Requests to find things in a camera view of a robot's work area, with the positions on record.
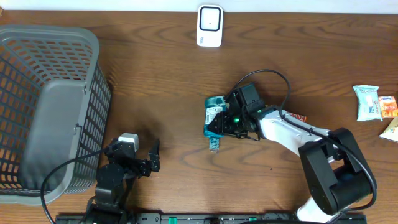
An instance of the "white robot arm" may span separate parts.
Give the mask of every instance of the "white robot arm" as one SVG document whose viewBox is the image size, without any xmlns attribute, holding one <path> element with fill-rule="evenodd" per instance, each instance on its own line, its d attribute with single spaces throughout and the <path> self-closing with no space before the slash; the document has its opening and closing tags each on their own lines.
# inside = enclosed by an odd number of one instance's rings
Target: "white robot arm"
<svg viewBox="0 0 398 224">
<path fill-rule="evenodd" d="M 289 116 L 286 111 L 283 111 L 282 113 L 286 116 Z M 311 126 L 303 121 L 293 118 L 292 116 L 289 116 L 289 120 L 308 129 L 312 128 L 326 136 L 330 132 L 327 129 L 320 129 Z M 308 132 L 283 121 L 279 116 L 279 111 L 277 110 L 265 115 L 265 117 L 260 120 L 259 125 L 264 138 L 285 146 L 288 150 L 294 152 L 298 156 L 300 156 L 299 148 L 305 143 L 321 140 L 321 137 L 311 135 Z M 329 157 L 328 161 L 333 162 L 333 157 Z M 298 219 L 301 221 L 320 223 L 326 223 L 337 216 L 337 214 L 327 215 L 324 213 L 315 203 L 312 197 L 310 197 L 305 205 L 297 210 L 296 214 Z"/>
<path fill-rule="evenodd" d="M 312 196 L 297 211 L 300 220 L 326 223 L 374 193 L 376 180 L 350 131 L 316 128 L 276 106 L 266 107 L 252 83 L 231 93 L 222 102 L 225 109 L 205 126 L 205 135 L 250 139 L 248 133 L 257 133 L 259 139 L 275 141 L 300 156 Z M 342 159 L 344 165 L 330 167 Z"/>
</svg>

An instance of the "table surface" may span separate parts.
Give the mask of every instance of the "table surface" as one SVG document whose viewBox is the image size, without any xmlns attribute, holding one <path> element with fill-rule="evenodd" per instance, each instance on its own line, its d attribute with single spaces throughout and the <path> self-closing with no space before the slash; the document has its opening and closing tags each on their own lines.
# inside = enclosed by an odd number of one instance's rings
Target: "table surface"
<svg viewBox="0 0 398 224">
<path fill-rule="evenodd" d="M 376 85 L 380 96 L 396 96 L 397 16 L 226 13 L 216 49 L 196 45 L 196 13 L 5 11 L 0 24 L 7 23 L 84 27 L 98 37 L 99 62 L 113 86 L 104 143 L 137 133 L 144 157 L 161 140 L 162 168 L 136 182 L 129 208 L 263 213 L 303 205 L 310 194 L 295 154 L 235 138 L 223 138 L 214 154 L 203 137 L 204 100 L 226 94 L 248 72 L 271 68 L 292 84 L 287 110 L 314 126 L 354 133 L 378 184 L 376 204 L 364 211 L 368 223 L 396 223 L 398 144 L 378 137 L 391 119 L 357 122 L 352 86 Z M 267 104 L 280 104 L 287 90 L 271 73 L 250 81 Z M 61 196 L 50 213 L 84 212 L 93 189 Z M 1 205 L 0 220 L 47 221 L 41 207 L 23 205 Z"/>
</svg>

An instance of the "basket mesh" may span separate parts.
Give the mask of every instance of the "basket mesh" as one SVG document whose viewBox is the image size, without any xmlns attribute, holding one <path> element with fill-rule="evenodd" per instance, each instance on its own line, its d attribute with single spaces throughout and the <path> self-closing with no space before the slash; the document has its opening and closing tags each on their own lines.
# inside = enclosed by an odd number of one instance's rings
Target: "basket mesh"
<svg viewBox="0 0 398 224">
<path fill-rule="evenodd" d="M 88 75 L 94 76 L 76 156 L 101 149 L 111 94 L 98 64 L 94 74 L 88 74 L 92 55 L 90 43 L 82 39 L 11 37 L 1 42 L 0 194 L 39 195 L 38 189 L 21 184 L 18 170 L 40 90 L 51 80 L 81 82 Z M 98 158 L 99 155 L 75 163 L 65 193 L 82 192 L 93 183 Z"/>
</svg>

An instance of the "laundry basket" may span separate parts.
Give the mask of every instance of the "laundry basket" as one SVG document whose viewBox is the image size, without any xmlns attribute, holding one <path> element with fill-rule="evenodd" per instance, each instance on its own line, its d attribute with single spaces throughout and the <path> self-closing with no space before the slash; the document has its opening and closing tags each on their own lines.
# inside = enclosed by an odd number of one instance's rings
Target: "laundry basket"
<svg viewBox="0 0 398 224">
<path fill-rule="evenodd" d="M 0 203 L 39 205 L 51 170 L 101 150 L 111 94 L 98 54 L 85 29 L 0 26 Z M 54 174 L 46 202 L 85 191 L 98 158 Z"/>
</svg>

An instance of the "black cable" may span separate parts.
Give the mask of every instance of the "black cable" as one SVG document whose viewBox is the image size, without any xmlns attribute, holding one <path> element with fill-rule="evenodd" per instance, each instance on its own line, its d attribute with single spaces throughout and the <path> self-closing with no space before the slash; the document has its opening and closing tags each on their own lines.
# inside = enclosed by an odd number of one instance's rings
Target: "black cable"
<svg viewBox="0 0 398 224">
<path fill-rule="evenodd" d="M 245 137 L 243 137 L 243 138 L 238 138 L 238 139 L 250 139 L 250 140 L 253 140 L 253 141 L 260 141 L 260 136 L 259 136 L 257 139 L 252 138 L 252 137 L 250 137 L 250 136 L 245 136 Z"/>
<path fill-rule="evenodd" d="M 96 152 L 92 152 L 92 153 L 90 153 L 90 154 L 88 154 L 88 155 L 85 155 L 85 156 L 81 156 L 81 157 L 76 157 L 76 158 L 74 158 L 74 159 L 70 159 L 69 161 L 66 161 L 66 162 L 64 162 L 63 164 L 57 166 L 54 170 L 52 170 L 52 171 L 45 177 L 45 179 L 43 180 L 43 183 L 42 183 L 42 187 L 40 188 L 40 198 L 41 198 L 41 200 L 42 200 L 42 206 L 43 206 L 44 213 L 45 213 L 45 215 L 47 216 L 47 218 L 50 220 L 50 223 L 51 223 L 51 224 L 56 224 L 56 223 L 55 223 L 55 221 L 52 219 L 52 217 L 51 217 L 51 215 L 50 215 L 50 212 L 49 212 L 49 210 L 48 210 L 48 208 L 47 208 L 47 205 L 45 204 L 45 199 L 44 199 L 44 188 L 45 188 L 45 185 L 46 185 L 47 181 L 49 181 L 49 178 L 50 178 L 54 173 L 56 173 L 56 171 L 58 171 L 59 169 L 61 169 L 61 168 L 64 167 L 64 166 L 68 165 L 69 163 L 76 162 L 76 161 L 79 160 L 79 159 L 86 159 L 86 158 L 89 158 L 89 157 L 91 157 L 91 156 L 95 156 L 95 155 L 97 155 L 97 154 L 100 154 L 100 153 L 103 152 L 103 151 L 104 151 L 104 149 L 99 150 L 99 151 L 96 151 Z"/>
<path fill-rule="evenodd" d="M 335 224 L 342 216 L 343 216 L 343 212 L 339 212 L 338 215 L 333 217 L 331 220 L 327 221 L 326 224 Z"/>
<path fill-rule="evenodd" d="M 375 183 L 375 181 L 373 181 L 373 178 L 372 178 L 371 175 L 370 175 L 370 171 L 368 171 L 368 170 L 365 168 L 365 166 L 361 163 L 361 161 L 359 161 L 359 159 L 354 155 L 354 153 L 353 153 L 348 147 L 346 147 L 345 145 L 336 142 L 335 140 L 333 140 L 332 138 L 330 138 L 330 137 L 328 137 L 328 136 L 324 136 L 323 134 L 320 134 L 320 133 L 314 131 L 312 128 L 306 128 L 306 127 L 304 127 L 304 126 L 301 126 L 301 125 L 299 125 L 299 124 L 296 124 L 296 123 L 294 123 L 294 122 L 291 122 L 289 119 L 286 118 L 285 114 L 283 114 L 283 112 L 282 112 L 282 111 L 283 111 L 283 107 L 285 106 L 287 100 L 288 100 L 289 97 L 290 97 L 290 93 L 292 92 L 292 87 L 290 86 L 290 82 L 289 82 L 289 80 L 288 80 L 283 74 L 281 74 L 281 73 L 279 73 L 279 72 L 277 72 L 277 71 L 275 71 L 275 70 L 271 70 L 271 69 L 261 69 L 261 70 L 257 70 L 257 71 L 248 73 L 247 75 L 245 75 L 243 78 L 241 78 L 241 79 L 235 84 L 235 86 L 231 89 L 231 91 L 228 93 L 228 95 L 226 95 L 226 99 L 229 98 L 229 96 L 232 94 L 232 92 L 234 91 L 234 89 L 235 89 L 236 87 L 238 87 L 239 84 L 240 84 L 244 79 L 246 79 L 247 77 L 249 77 L 249 76 L 251 76 L 251 75 L 253 75 L 253 74 L 260 73 L 260 72 L 272 72 L 272 73 L 275 73 L 275 74 L 277 74 L 278 76 L 280 76 L 281 78 L 283 78 L 283 79 L 285 80 L 286 84 L 287 84 L 287 94 L 286 94 L 285 99 L 283 100 L 283 102 L 282 102 L 282 104 L 280 105 L 280 108 L 279 108 L 279 116 L 280 116 L 284 121 L 286 121 L 287 123 L 289 123 L 289 124 L 295 126 L 296 128 L 300 128 L 300 129 L 302 129 L 302 130 L 304 130 L 304 131 L 307 131 L 307 132 L 310 133 L 310 134 L 314 134 L 314 135 L 316 135 L 316 136 L 318 136 L 318 137 L 321 137 L 322 139 L 324 139 L 325 141 L 327 141 L 327 142 L 330 143 L 330 144 L 334 144 L 336 147 L 338 147 L 339 149 L 341 149 L 341 150 L 342 150 L 343 152 L 345 152 L 347 155 L 351 156 L 351 157 L 355 160 L 355 162 L 357 162 L 357 163 L 359 164 L 359 166 L 362 168 L 362 170 L 364 171 L 364 173 L 365 173 L 365 175 L 366 175 L 366 177 L 367 177 L 367 179 L 368 179 L 368 181 L 369 181 L 369 184 L 370 184 L 370 186 L 371 186 L 371 192 L 372 192 L 372 199 L 371 199 L 371 201 L 370 201 L 368 204 L 363 205 L 363 206 L 343 209 L 341 212 L 358 211 L 358 210 L 363 210 L 363 209 L 366 209 L 366 208 L 371 207 L 371 206 L 376 202 L 376 198 L 377 198 L 376 183 Z"/>
<path fill-rule="evenodd" d="M 85 212 L 85 215 L 83 215 L 83 218 L 81 218 L 81 220 L 80 220 L 80 222 L 79 222 L 78 224 L 81 224 L 82 221 L 86 219 L 88 210 L 90 209 L 91 204 L 93 203 L 94 199 L 95 199 L 95 196 L 92 196 L 90 199 L 88 199 L 87 205 L 86 205 L 86 212 Z"/>
</svg>

